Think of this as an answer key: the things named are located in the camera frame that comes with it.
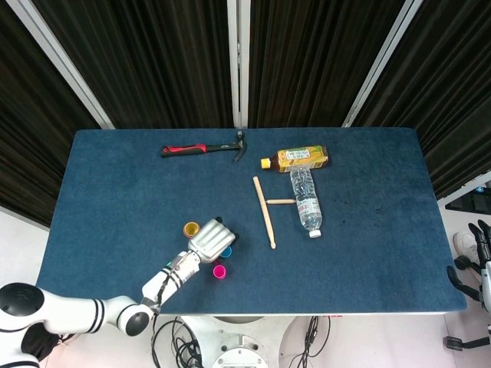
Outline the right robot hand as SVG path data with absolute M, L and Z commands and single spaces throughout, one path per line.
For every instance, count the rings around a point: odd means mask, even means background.
M 477 226 L 469 223 L 469 230 L 474 235 L 476 240 L 476 249 L 479 259 L 479 264 L 471 262 L 463 255 L 454 260 L 454 264 L 461 270 L 472 268 L 481 276 L 480 289 L 474 289 L 462 283 L 458 278 L 455 268 L 447 266 L 447 276 L 450 283 L 458 290 L 473 299 L 480 302 L 484 310 L 490 313 L 490 226 L 483 220 L 477 221 Z

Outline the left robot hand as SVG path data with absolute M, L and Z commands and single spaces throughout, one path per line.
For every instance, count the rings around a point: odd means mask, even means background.
M 237 238 L 220 218 L 212 218 L 188 241 L 187 249 L 195 253 L 201 263 L 211 264 Z

